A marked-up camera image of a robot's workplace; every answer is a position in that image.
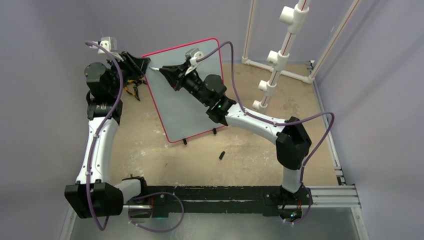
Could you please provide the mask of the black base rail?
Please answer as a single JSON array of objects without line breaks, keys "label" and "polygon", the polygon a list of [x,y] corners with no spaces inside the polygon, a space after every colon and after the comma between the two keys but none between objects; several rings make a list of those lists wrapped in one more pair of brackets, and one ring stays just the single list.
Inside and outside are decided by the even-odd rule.
[{"label": "black base rail", "polygon": [[153,218],[170,213],[260,214],[290,221],[302,217],[313,204],[310,189],[302,186],[291,193],[281,186],[172,186],[151,185],[140,197],[124,204],[145,209]]}]

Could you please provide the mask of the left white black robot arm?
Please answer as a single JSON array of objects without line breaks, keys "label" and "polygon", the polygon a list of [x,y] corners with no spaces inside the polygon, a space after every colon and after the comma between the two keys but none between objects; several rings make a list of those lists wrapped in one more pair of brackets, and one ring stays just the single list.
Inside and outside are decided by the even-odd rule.
[{"label": "left white black robot arm", "polygon": [[112,185],[111,156],[120,126],[123,102],[120,95],[127,83],[139,84],[150,63],[148,57],[134,57],[122,52],[117,64],[89,64],[84,74],[89,91],[86,95],[88,141],[81,170],[74,184],[67,185],[64,196],[82,218],[120,215],[124,204],[132,200],[138,205],[149,199],[147,183],[142,176],[124,178]]}]

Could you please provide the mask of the pink framed whiteboard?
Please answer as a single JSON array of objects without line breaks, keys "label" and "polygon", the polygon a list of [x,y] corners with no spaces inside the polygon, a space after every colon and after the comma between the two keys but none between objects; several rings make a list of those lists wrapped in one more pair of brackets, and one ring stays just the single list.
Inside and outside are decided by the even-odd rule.
[{"label": "pink framed whiteboard", "polygon": [[184,63],[185,54],[190,49],[198,48],[208,54],[219,44],[211,37],[144,55],[150,58],[145,79],[168,142],[176,143],[201,135],[221,128],[222,124],[211,121],[206,114],[207,107],[184,88],[174,91],[165,77],[154,69]]}]

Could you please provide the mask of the white PVC pipe frame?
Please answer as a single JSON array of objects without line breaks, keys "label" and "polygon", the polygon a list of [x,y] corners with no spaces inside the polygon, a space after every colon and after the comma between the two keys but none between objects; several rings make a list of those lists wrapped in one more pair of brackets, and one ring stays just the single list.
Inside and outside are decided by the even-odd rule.
[{"label": "white PVC pipe frame", "polygon": [[258,89],[263,92],[263,97],[261,100],[255,100],[252,104],[252,108],[259,113],[264,114],[268,108],[268,103],[271,100],[276,86],[277,81],[280,75],[299,80],[306,84],[312,84],[316,78],[316,75],[321,68],[322,64],[325,62],[325,59],[331,52],[341,33],[345,29],[346,25],[352,18],[354,12],[361,4],[360,0],[353,0],[346,11],[345,15],[342,18],[342,21],[337,26],[335,33],[331,36],[329,43],[324,48],[323,54],[315,61],[316,65],[313,67],[312,72],[308,76],[303,76],[295,74],[285,70],[286,64],[288,62],[290,51],[292,49],[293,43],[296,39],[297,34],[302,29],[304,22],[309,13],[309,7],[311,2],[309,0],[299,0],[294,7],[284,6],[281,14],[279,16],[279,21],[287,25],[287,33],[283,40],[282,46],[279,51],[270,51],[266,61],[270,65],[265,65],[259,62],[252,61],[249,59],[249,50],[250,43],[253,34],[253,23],[255,20],[255,11],[257,7],[257,2],[252,0],[250,3],[248,24],[247,24],[247,33],[244,41],[243,54],[241,56],[241,62],[244,65],[253,66],[262,70],[267,70],[271,72],[269,80],[261,80],[258,84]]}]

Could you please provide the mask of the black marker cap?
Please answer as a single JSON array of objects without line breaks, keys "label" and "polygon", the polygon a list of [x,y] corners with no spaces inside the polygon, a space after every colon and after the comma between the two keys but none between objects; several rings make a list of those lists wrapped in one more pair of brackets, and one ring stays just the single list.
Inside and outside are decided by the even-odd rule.
[{"label": "black marker cap", "polygon": [[219,155],[219,157],[218,157],[218,159],[219,160],[222,160],[223,159],[223,157],[224,157],[224,155],[225,155],[225,151],[222,151],[221,153],[220,153],[220,155]]}]

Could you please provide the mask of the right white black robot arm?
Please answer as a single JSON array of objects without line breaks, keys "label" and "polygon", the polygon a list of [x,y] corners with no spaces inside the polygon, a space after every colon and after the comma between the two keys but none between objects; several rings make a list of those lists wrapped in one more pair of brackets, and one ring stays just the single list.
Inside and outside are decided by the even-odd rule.
[{"label": "right white black robot arm", "polygon": [[263,114],[252,114],[226,96],[222,77],[209,74],[201,79],[188,63],[164,65],[157,69],[174,91],[185,89],[207,108],[206,114],[214,123],[237,127],[258,135],[276,147],[276,157],[283,167],[280,196],[288,204],[300,198],[302,165],[309,154],[312,141],[299,119],[281,121]]}]

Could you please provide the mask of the yellow black pliers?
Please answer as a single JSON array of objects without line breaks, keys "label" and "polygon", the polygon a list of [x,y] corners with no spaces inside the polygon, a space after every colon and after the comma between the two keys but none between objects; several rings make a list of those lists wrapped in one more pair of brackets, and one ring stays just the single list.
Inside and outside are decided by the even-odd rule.
[{"label": "yellow black pliers", "polygon": [[133,97],[135,97],[135,99],[137,101],[140,101],[140,96],[139,96],[139,89],[138,87],[140,85],[146,85],[147,82],[145,80],[145,78],[139,78],[139,79],[130,79],[128,80],[125,85],[124,85],[124,90],[129,94],[132,95]]}]

